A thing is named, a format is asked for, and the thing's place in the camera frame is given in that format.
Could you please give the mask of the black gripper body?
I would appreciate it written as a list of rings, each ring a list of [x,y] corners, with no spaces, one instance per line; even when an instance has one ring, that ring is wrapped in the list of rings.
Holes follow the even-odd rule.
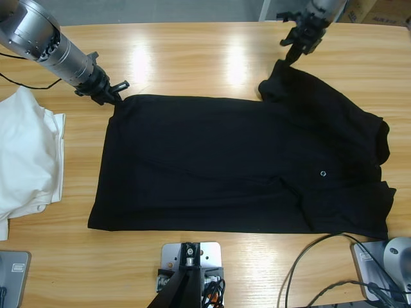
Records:
[[[322,41],[326,33],[329,21],[319,18],[314,13],[302,13],[302,22],[293,27],[285,39],[280,41],[281,46],[300,44],[303,46],[303,54],[312,53]]]
[[[106,90],[110,82],[106,72],[97,64],[92,64],[92,73],[87,80],[76,86],[74,93],[78,96],[89,96],[94,102],[98,103],[98,93]]]

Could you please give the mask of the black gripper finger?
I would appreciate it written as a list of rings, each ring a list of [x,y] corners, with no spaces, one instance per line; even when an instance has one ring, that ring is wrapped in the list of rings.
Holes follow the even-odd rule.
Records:
[[[302,22],[301,12],[281,12],[277,13],[276,18],[282,20],[283,22],[294,22],[296,25],[300,25]]]
[[[109,91],[109,90],[103,90],[98,93],[98,104],[99,105],[104,105],[104,104],[111,104],[111,105],[116,105],[118,103],[121,103],[123,99],[121,98],[120,94],[118,91]]]
[[[130,84],[126,80],[122,81],[121,83],[116,84],[114,86],[112,86],[110,84],[110,82],[108,82],[108,85],[106,86],[106,90],[109,90],[109,91],[112,91],[112,92],[118,91],[119,94],[120,94],[121,91],[127,90],[129,88],[129,86],[130,86]]]
[[[292,44],[289,51],[286,54],[285,62],[288,65],[294,64],[303,54],[303,46],[300,44]]]

